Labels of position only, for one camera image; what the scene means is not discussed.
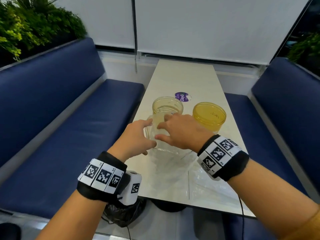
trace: sleeve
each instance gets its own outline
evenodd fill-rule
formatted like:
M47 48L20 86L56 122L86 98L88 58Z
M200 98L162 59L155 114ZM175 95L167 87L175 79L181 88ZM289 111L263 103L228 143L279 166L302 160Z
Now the sleeve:
M319 240L320 239L320 210L300 228L281 240Z

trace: table top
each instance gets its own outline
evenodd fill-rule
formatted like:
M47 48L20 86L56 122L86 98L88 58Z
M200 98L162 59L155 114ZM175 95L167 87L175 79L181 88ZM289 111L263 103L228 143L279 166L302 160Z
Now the table top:
M226 121L219 134L230 138L246 151L217 74L210 64L159 60L134 121L146 120L152 115L152 103L158 97L174 97L178 92L187 93L189 98L189 101L183 102L183 114L192 115L194 106L199 102L212 102L221 106L226 112ZM158 182L159 187L151 183L155 166L150 156L138 155L126 161L126 164L129 170L142 175L139 196L242 214L238 196L233 189L223 180L211 180L197 163L177 182L170 185ZM244 204L243 208L246 216L254 216Z

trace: wrist-mounted device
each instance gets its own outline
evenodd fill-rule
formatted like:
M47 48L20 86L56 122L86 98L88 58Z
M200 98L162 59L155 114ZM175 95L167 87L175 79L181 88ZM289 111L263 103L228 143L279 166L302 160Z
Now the wrist-mounted device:
M211 178L220 177L228 181L242 173L249 155L232 140L214 135L199 151L197 161Z
M127 170L122 161L102 152L78 177L77 190L88 199L123 207L137 201L141 181L141 174Z

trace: blue cushioned bench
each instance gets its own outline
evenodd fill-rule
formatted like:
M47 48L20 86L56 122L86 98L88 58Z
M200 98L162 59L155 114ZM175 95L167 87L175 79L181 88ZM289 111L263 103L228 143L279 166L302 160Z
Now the blue cushioned bench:
M0 131L5 137L0 138L0 163L103 74L90 38L1 71ZM0 186L0 208L51 218L75 190L88 161L121 135L143 91L139 83L103 82Z
M316 160L320 81L285 58L275 58L252 93L320 191L320 162ZM226 98L250 157L307 195L249 98L235 94ZM226 240L241 240L242 217L223 214L222 219ZM276 239L258 220L245 218L244 227L247 240Z

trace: black plastic bag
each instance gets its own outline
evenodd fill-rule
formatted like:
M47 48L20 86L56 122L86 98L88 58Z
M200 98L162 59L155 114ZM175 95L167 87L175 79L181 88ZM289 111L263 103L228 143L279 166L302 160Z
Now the black plastic bag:
M104 214L111 221L117 224L120 227L126 227L131 222L136 220L138 216L146 208L147 200L146 199L137 199L137 201L129 206L124 205L107 205L104 209Z

